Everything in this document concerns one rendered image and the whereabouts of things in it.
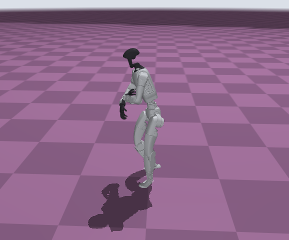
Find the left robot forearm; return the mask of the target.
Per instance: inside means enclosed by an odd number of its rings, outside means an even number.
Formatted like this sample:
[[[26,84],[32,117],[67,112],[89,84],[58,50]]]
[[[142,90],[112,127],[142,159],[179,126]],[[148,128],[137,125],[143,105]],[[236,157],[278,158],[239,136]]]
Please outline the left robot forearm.
[[[129,102],[130,104],[134,104],[134,102],[136,101],[136,96],[123,95],[123,100]]]

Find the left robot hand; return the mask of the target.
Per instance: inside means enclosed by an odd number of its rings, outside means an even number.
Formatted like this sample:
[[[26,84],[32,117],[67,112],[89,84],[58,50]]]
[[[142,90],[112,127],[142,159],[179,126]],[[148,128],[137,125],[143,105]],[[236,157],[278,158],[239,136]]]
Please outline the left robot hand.
[[[134,93],[136,93],[136,91],[133,91],[134,89],[131,89],[127,94],[125,94],[125,96],[132,96],[132,95],[136,95]]]

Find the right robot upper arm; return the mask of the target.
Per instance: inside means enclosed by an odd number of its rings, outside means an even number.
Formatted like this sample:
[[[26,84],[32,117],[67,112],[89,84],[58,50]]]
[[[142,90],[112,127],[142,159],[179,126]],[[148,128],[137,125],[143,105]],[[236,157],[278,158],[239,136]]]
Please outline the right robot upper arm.
[[[134,89],[134,90],[132,90],[134,92],[136,90],[136,86],[135,86],[134,81],[133,81],[133,71],[134,71],[134,69],[132,70],[131,84],[129,85],[128,89],[130,89],[130,90]]]

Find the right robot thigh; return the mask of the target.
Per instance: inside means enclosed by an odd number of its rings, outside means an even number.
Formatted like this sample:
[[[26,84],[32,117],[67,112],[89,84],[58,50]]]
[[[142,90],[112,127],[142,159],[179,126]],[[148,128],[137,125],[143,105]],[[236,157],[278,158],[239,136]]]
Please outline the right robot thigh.
[[[141,140],[141,138],[143,137],[147,128],[147,123],[145,121],[149,122],[149,119],[147,118],[146,111],[142,111],[136,121],[133,134],[134,145],[139,151],[144,149],[144,141]]]

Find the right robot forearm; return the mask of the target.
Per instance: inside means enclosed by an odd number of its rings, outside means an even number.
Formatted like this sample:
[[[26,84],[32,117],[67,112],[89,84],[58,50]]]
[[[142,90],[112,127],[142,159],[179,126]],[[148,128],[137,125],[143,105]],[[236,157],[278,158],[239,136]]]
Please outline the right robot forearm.
[[[131,84],[131,83],[130,83],[130,84]],[[130,91],[130,89],[128,89],[128,88],[129,88],[129,86],[130,86],[130,84],[128,85],[128,87],[127,87],[127,89],[126,89],[126,91],[125,91],[124,95],[125,95],[125,94],[127,94],[127,93]],[[122,102],[122,99],[123,99],[123,96],[122,96],[121,100],[119,101],[119,103],[121,103],[121,102]],[[126,101],[125,101],[125,103],[126,103]]]

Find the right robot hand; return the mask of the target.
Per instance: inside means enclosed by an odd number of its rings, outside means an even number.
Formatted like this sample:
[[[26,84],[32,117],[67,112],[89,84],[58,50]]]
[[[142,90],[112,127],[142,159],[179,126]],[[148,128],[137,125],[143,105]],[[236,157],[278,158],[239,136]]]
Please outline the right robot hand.
[[[120,117],[121,117],[123,120],[127,119],[127,118],[126,118],[127,115],[125,115],[125,113],[124,113],[124,110],[127,111],[127,110],[125,109],[125,105],[126,105],[126,101],[124,101],[124,100],[122,99],[122,100],[121,100],[121,103],[119,104],[119,106],[120,106]]]

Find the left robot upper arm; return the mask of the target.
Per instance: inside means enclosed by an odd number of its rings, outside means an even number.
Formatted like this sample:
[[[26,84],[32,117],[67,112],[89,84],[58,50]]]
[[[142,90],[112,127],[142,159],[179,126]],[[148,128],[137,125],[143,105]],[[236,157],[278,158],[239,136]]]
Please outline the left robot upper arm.
[[[137,78],[137,86],[136,86],[136,100],[133,102],[134,104],[140,105],[143,101],[142,95],[144,93],[145,85],[148,81],[148,74],[146,72],[140,72]]]

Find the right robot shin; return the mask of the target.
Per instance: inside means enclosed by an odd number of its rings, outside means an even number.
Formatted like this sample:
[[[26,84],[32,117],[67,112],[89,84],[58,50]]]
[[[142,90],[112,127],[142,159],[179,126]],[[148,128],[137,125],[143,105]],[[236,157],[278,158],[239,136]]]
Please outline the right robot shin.
[[[135,147],[134,147],[135,148]],[[135,150],[144,158],[144,149],[143,150],[137,150],[135,148]],[[157,164],[155,163],[155,167],[157,167]]]

